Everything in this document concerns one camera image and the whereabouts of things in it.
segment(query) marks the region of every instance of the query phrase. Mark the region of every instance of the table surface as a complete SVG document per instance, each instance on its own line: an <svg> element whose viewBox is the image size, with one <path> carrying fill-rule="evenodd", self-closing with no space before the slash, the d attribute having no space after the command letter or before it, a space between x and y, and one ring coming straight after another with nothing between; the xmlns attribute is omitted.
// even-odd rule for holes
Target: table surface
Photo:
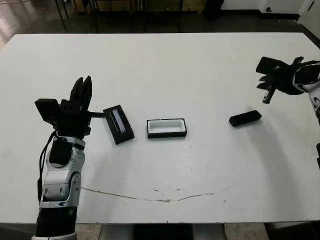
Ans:
<svg viewBox="0 0 320 240"><path fill-rule="evenodd" d="M107 122L91 121L79 223L320 219L318 121L306 94L262 103L262 56L291 63L320 51L302 33L14 36L0 52L0 223L38 216L38 161L53 129L34 101L68 99L87 75L89 110L120 104L135 138L115 145ZM253 109L259 122L230 126ZM187 136L147 139L147 120L160 118L184 118Z"/></svg>

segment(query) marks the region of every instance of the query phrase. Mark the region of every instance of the robotic hand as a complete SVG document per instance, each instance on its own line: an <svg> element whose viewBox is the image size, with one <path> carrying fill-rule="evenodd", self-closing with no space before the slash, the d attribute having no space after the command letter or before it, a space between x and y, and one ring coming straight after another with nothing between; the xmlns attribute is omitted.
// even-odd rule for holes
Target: robotic hand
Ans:
<svg viewBox="0 0 320 240"><path fill-rule="evenodd" d="M289 95L308 93L314 112L320 121L320 61L307 61L297 57L291 65L283 61L262 57L256 72L265 74L257 88L267 90L263 103L269 104L278 89Z"/></svg>
<svg viewBox="0 0 320 240"><path fill-rule="evenodd" d="M91 118L105 118L103 113L89 112L92 96L91 77L79 78L69 100L39 99L35 105L43 120L55 131L51 134L39 160L38 200L40 211L32 240L76 240L75 223L81 189L81 169L85 162L84 136L90 134ZM53 140L46 156L47 147ZM44 163L47 175L42 181Z"/></svg>

